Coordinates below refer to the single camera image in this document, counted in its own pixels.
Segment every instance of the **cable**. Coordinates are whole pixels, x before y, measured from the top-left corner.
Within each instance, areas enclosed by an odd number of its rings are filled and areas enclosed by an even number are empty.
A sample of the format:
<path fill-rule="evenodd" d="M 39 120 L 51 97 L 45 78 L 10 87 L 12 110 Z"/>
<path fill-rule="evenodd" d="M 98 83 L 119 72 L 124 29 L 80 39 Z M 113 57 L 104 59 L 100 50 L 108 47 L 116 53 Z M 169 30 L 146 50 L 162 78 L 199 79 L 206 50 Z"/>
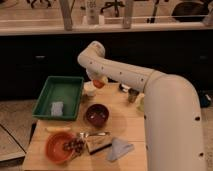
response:
<path fill-rule="evenodd" d="M 2 125 L 0 124 L 0 126 L 2 127 L 2 129 L 8 133 L 8 135 L 10 135 L 10 137 L 16 142 L 16 144 L 24 151 L 24 153 L 26 154 L 25 149 L 21 146 L 21 144 L 16 140 L 16 138 Z"/>

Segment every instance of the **white cloth napkin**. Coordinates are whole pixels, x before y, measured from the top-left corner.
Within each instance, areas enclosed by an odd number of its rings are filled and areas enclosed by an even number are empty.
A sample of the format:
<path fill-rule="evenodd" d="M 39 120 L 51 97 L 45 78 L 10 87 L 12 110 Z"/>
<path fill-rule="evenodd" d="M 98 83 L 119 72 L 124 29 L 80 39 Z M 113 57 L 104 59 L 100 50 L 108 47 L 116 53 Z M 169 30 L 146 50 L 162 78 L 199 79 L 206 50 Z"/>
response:
<path fill-rule="evenodd" d="M 132 150 L 134 150 L 133 144 L 118 138 L 113 138 L 112 146 L 107 154 L 107 160 L 113 162 Z"/>
<path fill-rule="evenodd" d="M 63 102 L 52 102 L 51 107 L 52 116 L 62 116 L 63 115 Z"/>

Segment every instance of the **green plastic tray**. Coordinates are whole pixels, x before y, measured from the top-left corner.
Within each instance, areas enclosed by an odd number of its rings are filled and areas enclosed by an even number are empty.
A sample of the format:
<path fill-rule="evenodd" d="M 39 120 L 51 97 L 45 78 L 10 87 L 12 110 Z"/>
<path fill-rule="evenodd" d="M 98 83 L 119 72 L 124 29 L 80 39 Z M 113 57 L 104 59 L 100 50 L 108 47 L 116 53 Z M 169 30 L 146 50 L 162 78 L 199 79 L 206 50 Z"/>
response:
<path fill-rule="evenodd" d="M 84 79 L 82 77 L 49 76 L 39 95 L 33 116 L 46 120 L 76 120 Z M 63 102 L 63 115 L 52 116 L 52 102 Z"/>

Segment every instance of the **office chair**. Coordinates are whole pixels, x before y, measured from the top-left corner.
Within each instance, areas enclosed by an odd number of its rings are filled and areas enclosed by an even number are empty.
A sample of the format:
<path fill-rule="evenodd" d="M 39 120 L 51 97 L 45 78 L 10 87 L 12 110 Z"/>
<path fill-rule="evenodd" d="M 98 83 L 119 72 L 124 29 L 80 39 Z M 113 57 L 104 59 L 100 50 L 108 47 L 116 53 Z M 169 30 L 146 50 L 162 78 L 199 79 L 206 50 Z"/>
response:
<path fill-rule="evenodd" d="M 101 8 L 100 13 L 103 14 L 104 10 L 114 6 L 115 8 L 115 16 L 119 17 L 119 9 L 118 7 L 125 7 L 122 1 L 115 0 L 114 2 L 105 2 L 103 8 Z"/>
<path fill-rule="evenodd" d="M 199 2 L 181 2 L 177 4 L 172 12 L 173 18 L 180 22 L 202 21 L 209 13 L 208 5 L 212 0 L 199 0 Z"/>

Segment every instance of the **orange bowl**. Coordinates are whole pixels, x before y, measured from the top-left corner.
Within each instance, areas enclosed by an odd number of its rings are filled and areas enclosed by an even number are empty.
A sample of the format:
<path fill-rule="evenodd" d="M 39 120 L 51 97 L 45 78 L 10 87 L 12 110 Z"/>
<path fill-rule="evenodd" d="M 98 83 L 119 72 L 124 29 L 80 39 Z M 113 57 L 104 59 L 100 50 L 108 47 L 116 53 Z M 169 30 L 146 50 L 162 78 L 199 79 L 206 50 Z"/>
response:
<path fill-rule="evenodd" d="M 45 146 L 45 155 L 53 163 L 62 164 L 74 154 L 74 150 L 64 150 L 64 144 L 74 136 L 66 131 L 60 131 L 49 136 Z"/>

